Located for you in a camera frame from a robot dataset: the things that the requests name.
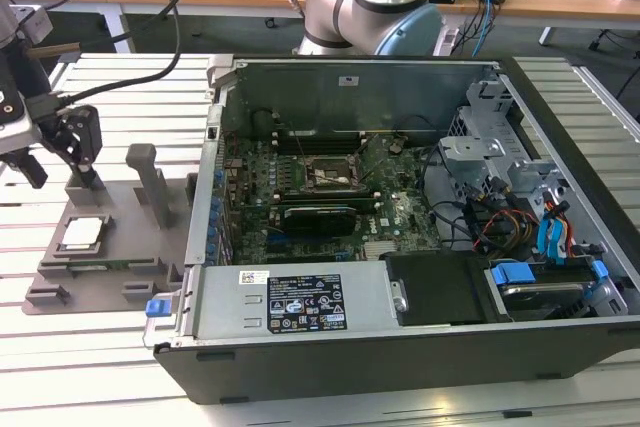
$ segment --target slotted metal table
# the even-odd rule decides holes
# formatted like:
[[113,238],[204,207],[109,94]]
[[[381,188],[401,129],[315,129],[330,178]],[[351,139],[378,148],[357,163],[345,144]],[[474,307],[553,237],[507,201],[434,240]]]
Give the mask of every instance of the slotted metal table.
[[[77,92],[109,80],[156,71],[166,65],[169,57],[84,55],[76,63],[58,66],[52,74],[52,82],[56,90]],[[595,112],[593,115],[599,115],[603,122],[598,121],[594,126],[565,124],[576,140],[587,139],[591,130],[595,135],[596,129],[610,128],[604,126],[613,114],[598,110],[591,95],[595,93],[600,99],[604,94],[590,84],[597,81],[588,72],[567,70],[568,64],[564,65],[558,59],[545,61],[548,65],[527,65],[540,60],[520,61],[538,88],[545,84],[544,89],[550,89],[543,95],[566,94],[562,90],[565,88],[581,89],[568,93],[583,95],[565,97],[589,100],[583,103],[588,112]],[[536,73],[550,72],[548,67],[552,63],[561,69],[559,72],[567,74],[567,80],[558,76],[549,80]],[[181,178],[197,170],[205,115],[210,105],[205,98],[206,65],[207,56],[185,55],[177,69],[164,80],[90,99],[101,116],[104,148],[96,168],[104,180],[135,178],[135,173],[124,163],[126,149],[132,142],[156,144],[157,163],[165,177]],[[585,76],[582,85],[575,81],[574,75]],[[567,85],[560,86],[558,82],[567,82]],[[578,111],[572,110],[574,105],[577,109],[577,103],[558,102],[554,109],[559,109],[556,113],[561,115],[562,121],[565,121],[565,114],[561,111],[566,112],[567,121],[586,119],[586,115],[575,115]],[[615,118],[623,117],[621,112],[615,115],[618,116]],[[618,140],[603,137],[589,139],[589,142],[601,142],[602,147],[607,148],[618,143]],[[625,145],[633,143],[626,138],[620,141]],[[597,151],[593,157],[589,154],[588,158],[604,158],[601,155],[604,152],[608,150]],[[638,163],[635,152],[627,156],[634,165]],[[538,427],[632,425],[640,419],[640,350],[619,354],[566,380],[256,404],[195,405],[143,347],[143,312],[54,316],[22,313],[20,304],[62,213],[66,200],[63,187],[69,176],[68,168],[57,157],[43,149],[35,153],[50,175],[43,189],[31,189],[19,174],[10,170],[0,175],[2,426],[32,426],[46,422],[48,425],[110,427],[143,423],[225,427],[355,424]],[[608,178],[610,172],[603,172],[605,174]],[[611,177],[627,179],[616,180],[621,183],[612,184],[612,188],[623,185],[635,192],[638,176]],[[562,346],[550,345],[548,355],[553,355],[559,348]],[[520,411],[520,415],[531,414],[531,417],[513,418],[514,410]]]

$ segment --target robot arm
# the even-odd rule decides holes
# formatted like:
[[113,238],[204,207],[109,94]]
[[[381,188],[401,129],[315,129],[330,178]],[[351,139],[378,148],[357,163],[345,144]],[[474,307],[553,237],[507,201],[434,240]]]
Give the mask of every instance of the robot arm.
[[307,0],[301,55],[428,55],[442,16],[427,0]]
[[50,31],[44,9],[0,0],[0,161],[39,189],[47,174],[29,146],[41,143],[89,187],[102,148],[98,112],[92,106],[63,108],[42,66],[27,54]]

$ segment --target black cable bundle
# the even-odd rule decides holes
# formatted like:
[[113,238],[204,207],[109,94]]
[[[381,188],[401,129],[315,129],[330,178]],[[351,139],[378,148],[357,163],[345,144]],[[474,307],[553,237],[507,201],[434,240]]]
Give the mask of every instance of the black cable bundle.
[[478,8],[476,10],[476,13],[474,14],[471,21],[466,24],[465,28],[460,33],[460,38],[453,46],[451,53],[452,54],[455,53],[458,49],[460,49],[460,53],[462,53],[464,52],[464,47],[468,41],[474,40],[474,39],[478,39],[479,41],[481,40],[480,37],[482,35],[482,26],[484,23],[483,19],[487,14],[487,9],[489,9],[489,23],[486,27],[486,33],[485,33],[485,38],[486,38],[486,36],[489,35],[489,33],[493,30],[495,26],[495,20],[496,20],[496,17],[500,14],[500,8],[501,8],[500,5],[496,6],[491,2],[487,3],[486,0],[478,0]]

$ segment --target blue clip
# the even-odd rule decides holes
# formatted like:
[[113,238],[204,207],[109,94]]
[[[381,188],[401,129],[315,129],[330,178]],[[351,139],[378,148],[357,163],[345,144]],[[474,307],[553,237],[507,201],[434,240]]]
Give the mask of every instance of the blue clip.
[[560,257],[559,243],[564,231],[562,222],[554,221],[551,228],[551,238],[549,239],[549,247],[547,248],[547,257],[556,261],[557,264],[564,264],[566,259]]
[[549,224],[549,219],[543,218],[540,221],[540,226],[538,227],[536,247],[538,248],[538,252],[541,254],[544,254],[547,251],[547,231],[549,230]]
[[609,277],[609,270],[607,269],[607,266],[604,265],[604,262],[602,262],[601,260],[594,260],[591,263],[591,268],[593,269],[593,272],[596,274],[598,281],[601,281]]
[[531,267],[526,262],[503,262],[491,269],[496,285],[531,284],[536,281]]
[[171,317],[171,300],[151,299],[144,310],[149,318]]

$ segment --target warning label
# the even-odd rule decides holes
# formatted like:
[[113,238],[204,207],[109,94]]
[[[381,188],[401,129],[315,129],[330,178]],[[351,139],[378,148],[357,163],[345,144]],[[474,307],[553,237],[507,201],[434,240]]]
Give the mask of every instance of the warning label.
[[347,328],[339,275],[269,277],[267,284],[267,326],[271,333]]

